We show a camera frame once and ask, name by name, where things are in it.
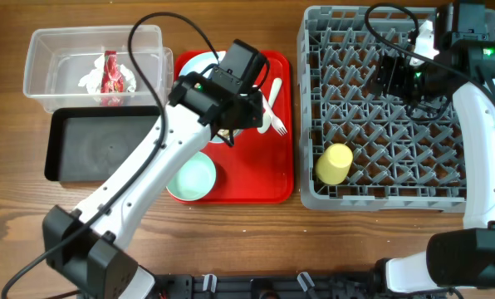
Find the blue bowl with rice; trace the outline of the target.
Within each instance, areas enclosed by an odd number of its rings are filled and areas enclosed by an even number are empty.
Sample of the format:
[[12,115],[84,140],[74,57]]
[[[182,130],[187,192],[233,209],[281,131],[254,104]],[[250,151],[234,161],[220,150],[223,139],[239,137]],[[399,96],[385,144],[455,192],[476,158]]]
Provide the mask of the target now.
[[[242,130],[233,130],[233,137],[236,138],[238,135],[240,135],[243,131]],[[230,130],[225,130],[221,129],[217,132],[217,134],[210,140],[211,143],[213,144],[222,144],[226,140],[230,140]]]

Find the yellow plastic cup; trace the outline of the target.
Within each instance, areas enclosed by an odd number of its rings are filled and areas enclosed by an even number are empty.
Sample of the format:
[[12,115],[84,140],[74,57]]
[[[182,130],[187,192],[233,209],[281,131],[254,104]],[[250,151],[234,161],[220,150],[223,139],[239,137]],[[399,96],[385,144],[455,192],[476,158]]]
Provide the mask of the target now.
[[316,176],[324,184],[340,184],[346,179],[353,159],[353,152],[347,145],[333,144],[317,160]]

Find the white napkin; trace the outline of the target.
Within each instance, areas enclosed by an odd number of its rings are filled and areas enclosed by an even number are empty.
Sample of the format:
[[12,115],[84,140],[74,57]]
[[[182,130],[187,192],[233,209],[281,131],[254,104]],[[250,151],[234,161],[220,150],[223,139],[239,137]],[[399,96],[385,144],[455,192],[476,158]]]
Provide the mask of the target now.
[[[95,61],[95,68],[87,75],[83,76],[78,83],[79,87],[85,87],[89,94],[98,94],[100,92],[100,84],[104,73],[105,58],[100,55]],[[135,92],[136,79],[135,74],[125,65],[118,65],[124,80],[124,92]]]

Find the red strawberry snack wrapper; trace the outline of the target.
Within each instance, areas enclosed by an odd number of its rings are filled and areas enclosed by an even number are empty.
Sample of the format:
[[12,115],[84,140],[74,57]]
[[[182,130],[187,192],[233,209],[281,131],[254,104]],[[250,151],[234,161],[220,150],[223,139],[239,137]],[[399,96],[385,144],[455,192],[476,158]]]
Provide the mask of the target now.
[[124,80],[117,63],[116,51],[106,51],[104,54],[103,76],[100,84],[101,94],[112,94],[112,96],[102,96],[101,106],[122,106],[123,100],[115,93],[124,90]]

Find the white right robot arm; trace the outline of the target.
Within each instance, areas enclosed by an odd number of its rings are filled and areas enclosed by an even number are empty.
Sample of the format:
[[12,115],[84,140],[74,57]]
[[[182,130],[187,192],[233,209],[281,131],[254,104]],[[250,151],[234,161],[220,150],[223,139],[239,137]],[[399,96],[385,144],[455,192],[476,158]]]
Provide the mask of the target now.
[[382,290],[495,288],[495,42],[459,40],[420,66],[383,55],[368,88],[410,107],[448,96],[461,126],[467,180],[463,229],[433,235],[424,252],[379,262]]

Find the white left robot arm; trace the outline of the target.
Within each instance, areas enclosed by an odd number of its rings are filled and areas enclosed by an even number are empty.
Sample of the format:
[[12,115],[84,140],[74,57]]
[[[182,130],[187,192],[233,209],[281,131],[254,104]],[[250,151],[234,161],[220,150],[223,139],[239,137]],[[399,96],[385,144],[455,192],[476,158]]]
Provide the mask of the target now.
[[42,221],[47,265],[85,298],[147,298],[154,275],[126,253],[141,219],[174,175],[220,131],[255,128],[266,101],[252,80],[214,68],[180,76],[152,130],[122,165],[70,212]]

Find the grey dishwasher rack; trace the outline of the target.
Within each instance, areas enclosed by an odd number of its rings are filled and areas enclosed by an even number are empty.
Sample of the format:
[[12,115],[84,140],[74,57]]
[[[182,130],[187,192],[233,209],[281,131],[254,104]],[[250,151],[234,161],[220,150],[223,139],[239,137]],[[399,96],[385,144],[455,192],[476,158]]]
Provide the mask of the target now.
[[[416,7],[410,16],[378,8],[370,18],[359,6],[312,6],[304,12],[297,34],[297,75],[301,202],[306,208],[465,209],[463,138],[454,108],[444,98],[434,100],[433,107],[443,111],[435,118],[366,88],[380,58],[395,54],[375,35],[403,47],[409,32],[434,16],[431,7]],[[347,145],[354,159],[346,179],[329,185],[314,168],[333,144]]]

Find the black food waste tray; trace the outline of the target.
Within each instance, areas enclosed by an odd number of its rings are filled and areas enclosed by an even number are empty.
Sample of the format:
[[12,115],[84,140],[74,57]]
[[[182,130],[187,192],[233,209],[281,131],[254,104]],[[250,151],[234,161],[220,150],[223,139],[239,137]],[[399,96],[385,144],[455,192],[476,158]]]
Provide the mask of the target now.
[[51,117],[45,178],[62,183],[107,180],[158,118],[155,106],[56,110]]

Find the clear plastic waste bin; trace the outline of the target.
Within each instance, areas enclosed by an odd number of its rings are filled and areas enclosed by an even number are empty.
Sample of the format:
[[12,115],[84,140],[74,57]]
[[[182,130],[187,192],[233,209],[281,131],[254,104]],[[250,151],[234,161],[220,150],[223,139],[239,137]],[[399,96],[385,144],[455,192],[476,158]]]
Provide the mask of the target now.
[[[79,80],[95,68],[106,51],[116,51],[118,65],[135,74],[135,92],[115,93],[122,105],[153,105],[154,98],[131,62],[127,42],[132,26],[63,27],[32,34],[23,80],[23,94],[52,113],[60,108],[101,106],[102,95],[89,94]],[[132,38],[135,60],[162,103],[174,80],[173,53],[162,43],[160,28],[141,25]]]

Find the cream plastic spoon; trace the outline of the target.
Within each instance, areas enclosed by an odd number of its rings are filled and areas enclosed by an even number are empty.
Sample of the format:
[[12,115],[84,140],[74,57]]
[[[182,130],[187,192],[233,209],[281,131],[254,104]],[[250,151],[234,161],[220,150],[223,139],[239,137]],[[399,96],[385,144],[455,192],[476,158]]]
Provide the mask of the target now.
[[259,134],[264,134],[272,124],[271,114],[273,113],[272,107],[277,99],[278,93],[282,86],[282,79],[275,78],[272,82],[272,87],[269,93],[269,99],[267,100],[268,108],[265,109],[262,119],[262,126],[257,129]]

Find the pink plastic fork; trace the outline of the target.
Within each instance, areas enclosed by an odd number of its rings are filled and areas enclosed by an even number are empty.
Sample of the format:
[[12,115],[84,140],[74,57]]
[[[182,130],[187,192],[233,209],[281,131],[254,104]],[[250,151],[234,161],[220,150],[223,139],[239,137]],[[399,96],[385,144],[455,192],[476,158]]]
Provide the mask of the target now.
[[265,96],[262,97],[262,104],[264,113],[262,117],[262,127],[260,130],[266,131],[271,126],[280,136],[285,135],[287,133],[286,126],[283,124],[281,119],[273,113],[272,108],[268,104]]

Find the red serving tray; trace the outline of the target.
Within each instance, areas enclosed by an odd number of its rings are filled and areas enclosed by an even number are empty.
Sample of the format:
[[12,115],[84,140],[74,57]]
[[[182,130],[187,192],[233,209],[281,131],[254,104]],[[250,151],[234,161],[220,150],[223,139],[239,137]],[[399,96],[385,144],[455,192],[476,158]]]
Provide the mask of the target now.
[[213,161],[217,177],[210,192],[195,204],[275,204],[288,199],[294,189],[291,66],[277,51],[263,54],[271,68],[262,93],[269,96],[273,81],[282,80],[272,111],[287,133],[280,136],[273,128],[263,134],[249,129],[234,137],[232,148],[221,140],[208,143],[202,152]]

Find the light blue plate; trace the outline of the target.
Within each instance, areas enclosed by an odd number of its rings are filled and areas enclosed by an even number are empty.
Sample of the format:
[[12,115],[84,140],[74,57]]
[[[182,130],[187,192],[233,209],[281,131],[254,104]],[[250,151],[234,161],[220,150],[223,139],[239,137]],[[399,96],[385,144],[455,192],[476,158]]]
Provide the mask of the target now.
[[215,55],[211,51],[206,51],[195,55],[190,58],[187,62],[182,64],[182,67],[179,72],[179,76],[186,76],[190,72],[201,73],[205,70],[209,65],[218,64],[225,57],[225,51],[218,51],[218,59],[216,59]]

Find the mint green bowl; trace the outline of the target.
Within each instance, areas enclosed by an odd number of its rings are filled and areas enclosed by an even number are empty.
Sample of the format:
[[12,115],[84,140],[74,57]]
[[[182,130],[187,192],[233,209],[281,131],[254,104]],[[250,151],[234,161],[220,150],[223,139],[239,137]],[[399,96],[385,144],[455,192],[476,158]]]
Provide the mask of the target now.
[[213,161],[206,154],[198,152],[181,167],[166,189],[176,199],[193,202],[212,190],[216,178]]

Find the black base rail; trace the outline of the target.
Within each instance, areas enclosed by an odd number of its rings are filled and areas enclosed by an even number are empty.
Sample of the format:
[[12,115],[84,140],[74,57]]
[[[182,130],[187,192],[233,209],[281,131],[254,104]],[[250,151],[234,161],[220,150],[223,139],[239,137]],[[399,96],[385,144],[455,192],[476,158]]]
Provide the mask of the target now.
[[147,296],[160,299],[376,298],[362,272],[295,276],[160,275]]

